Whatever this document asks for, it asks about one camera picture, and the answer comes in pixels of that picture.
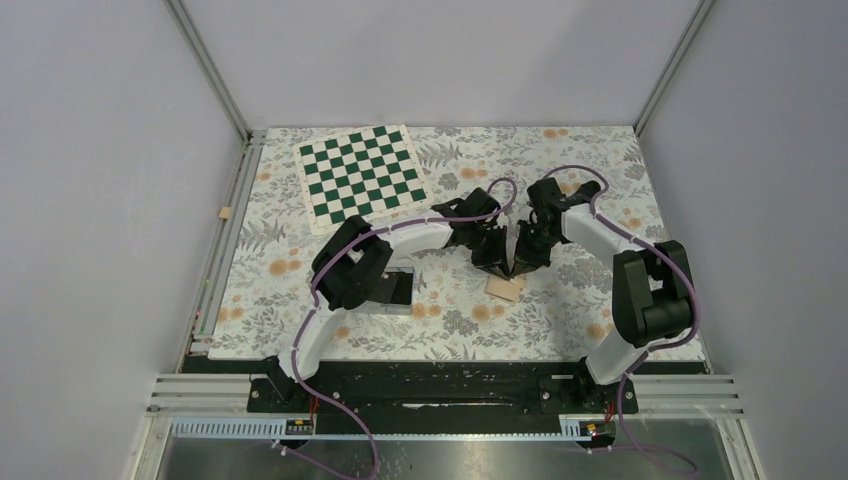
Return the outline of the beige leather card holder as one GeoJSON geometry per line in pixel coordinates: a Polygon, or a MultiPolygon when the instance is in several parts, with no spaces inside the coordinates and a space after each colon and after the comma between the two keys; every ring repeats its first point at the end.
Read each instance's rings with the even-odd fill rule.
{"type": "Polygon", "coordinates": [[[504,279],[495,275],[490,275],[484,289],[484,293],[495,299],[509,303],[517,303],[525,286],[526,278],[524,276],[504,279]]]}

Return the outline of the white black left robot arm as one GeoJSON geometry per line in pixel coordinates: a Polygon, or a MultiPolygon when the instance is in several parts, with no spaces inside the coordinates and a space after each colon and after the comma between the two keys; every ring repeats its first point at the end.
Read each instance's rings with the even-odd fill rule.
{"type": "Polygon", "coordinates": [[[462,246],[472,265],[503,279],[511,277],[507,228],[497,222],[505,210],[489,192],[477,188],[466,198],[432,207],[428,214],[375,226],[362,216],[345,220],[312,262],[311,310],[289,346],[278,355],[283,375],[272,398],[288,411],[309,401],[307,380],[317,372],[338,324],[378,291],[390,261],[413,253],[462,246]]]}

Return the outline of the stack of credit cards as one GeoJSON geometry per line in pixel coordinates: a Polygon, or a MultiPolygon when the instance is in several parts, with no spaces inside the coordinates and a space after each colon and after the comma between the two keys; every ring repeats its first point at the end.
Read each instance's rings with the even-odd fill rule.
{"type": "Polygon", "coordinates": [[[393,270],[383,273],[374,300],[381,304],[410,306],[413,293],[413,270],[393,270]]]}

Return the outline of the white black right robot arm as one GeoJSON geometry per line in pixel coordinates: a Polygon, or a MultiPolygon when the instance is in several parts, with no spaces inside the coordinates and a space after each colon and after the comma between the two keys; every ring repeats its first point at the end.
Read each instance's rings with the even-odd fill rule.
{"type": "Polygon", "coordinates": [[[597,412],[613,398],[612,384],[661,339],[673,339],[695,323],[693,284],[685,248],[678,242],[651,244],[604,216],[596,181],[564,194],[550,177],[527,190],[531,215],[519,221],[512,273],[547,267],[558,244],[576,243],[612,272],[611,313],[615,329],[583,360],[583,378],[573,386],[575,402],[597,412]]]}

